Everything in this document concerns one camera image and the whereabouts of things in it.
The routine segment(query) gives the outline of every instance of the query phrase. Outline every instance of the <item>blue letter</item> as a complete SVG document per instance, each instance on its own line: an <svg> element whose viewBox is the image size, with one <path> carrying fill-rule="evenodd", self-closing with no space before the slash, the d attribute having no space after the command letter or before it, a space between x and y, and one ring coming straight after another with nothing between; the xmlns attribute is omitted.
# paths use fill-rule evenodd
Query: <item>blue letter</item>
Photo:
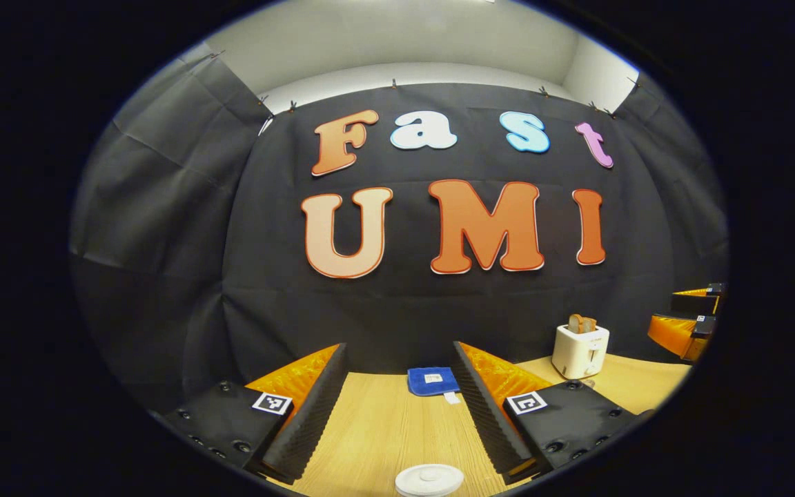
<svg viewBox="0 0 795 497"><path fill-rule="evenodd" d="M544 133L545 125L539 117L524 113L502 113L499 122L510 131L506 136L508 143L521 152L540 154L551 146L548 135Z"/></svg>

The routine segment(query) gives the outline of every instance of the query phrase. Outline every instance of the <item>pink letter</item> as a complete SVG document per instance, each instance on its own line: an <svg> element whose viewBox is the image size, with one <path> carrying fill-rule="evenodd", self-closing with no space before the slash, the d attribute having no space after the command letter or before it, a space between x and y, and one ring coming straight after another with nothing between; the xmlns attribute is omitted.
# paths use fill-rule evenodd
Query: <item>pink letter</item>
<svg viewBox="0 0 795 497"><path fill-rule="evenodd" d="M612 157L603 153L603 147L600 147L600 144L603 143L603 137L600 136L600 133L593 131L593 128L588 123L581 123L575 126L575 130L578 131L580 135L584 136L585 142L587 142L587 148L591 151L593 158L596 158L597 162L600 163L600 166L611 169Z"/></svg>

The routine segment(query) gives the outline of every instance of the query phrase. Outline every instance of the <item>wooden table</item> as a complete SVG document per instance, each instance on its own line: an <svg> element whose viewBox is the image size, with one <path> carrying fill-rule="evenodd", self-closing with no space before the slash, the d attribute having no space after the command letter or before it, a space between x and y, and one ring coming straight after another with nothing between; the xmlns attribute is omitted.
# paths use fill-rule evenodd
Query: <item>wooden table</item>
<svg viewBox="0 0 795 497"><path fill-rule="evenodd" d="M518 365L544 380L565 381L550 357ZM606 355L600 374L583 381L638 414L658 407L689 367ZM504 484L464 401L450 404L444 396L414 396L407 390L406 374L350 373L303 478L293 485L274 483L311 497L394 497L400 496L395 476L427 463L461 469L464 482L451 494L455 497L498 494L529 481Z"/></svg>

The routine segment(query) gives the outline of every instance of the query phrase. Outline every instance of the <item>orange letter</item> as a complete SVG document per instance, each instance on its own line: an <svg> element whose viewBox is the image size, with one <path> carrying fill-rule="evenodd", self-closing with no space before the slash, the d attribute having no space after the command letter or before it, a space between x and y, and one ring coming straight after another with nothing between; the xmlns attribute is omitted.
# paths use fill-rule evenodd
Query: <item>orange letter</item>
<svg viewBox="0 0 795 497"><path fill-rule="evenodd" d="M606 260L606 251L600 241L600 205L603 197L593 190L576 190L572 200L581 212L581 248L575 260L581 265L599 264Z"/></svg>
<svg viewBox="0 0 795 497"><path fill-rule="evenodd" d="M351 196L360 205L360 249L342 255L333 246L333 218L342 205L339 195L316 195L302 202L306 213L306 257L318 273L329 277L362 277L375 270L385 252L385 204L389 188L365 188Z"/></svg>
<svg viewBox="0 0 795 497"><path fill-rule="evenodd" d="M378 120L379 114L375 111L363 110L316 127L315 133L321 135L321 155L318 164L312 166L312 176L323 176L354 164L357 155L350 154L347 145L360 148L366 141L366 127L356 123L373 124ZM345 131L348 125L354 126Z"/></svg>
<svg viewBox="0 0 795 497"><path fill-rule="evenodd" d="M429 194L441 204L441 254L431 261L435 273L461 274L471 268L471 259L464 255L463 236L485 271L495 264L505 237L508 249L499 259L502 268L534 271L545 264L536 230L539 188L530 183L506 184L492 214L471 184L461 179L433 182Z"/></svg>

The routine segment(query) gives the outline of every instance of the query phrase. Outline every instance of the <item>ceiling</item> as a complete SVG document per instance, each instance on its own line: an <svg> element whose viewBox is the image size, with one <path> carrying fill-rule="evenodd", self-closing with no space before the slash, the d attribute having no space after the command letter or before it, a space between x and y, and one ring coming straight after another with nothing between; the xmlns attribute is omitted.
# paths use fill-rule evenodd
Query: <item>ceiling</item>
<svg viewBox="0 0 795 497"><path fill-rule="evenodd" d="M448 62L561 85L568 26L510 0L286 0L208 38L255 93L360 66Z"/></svg>

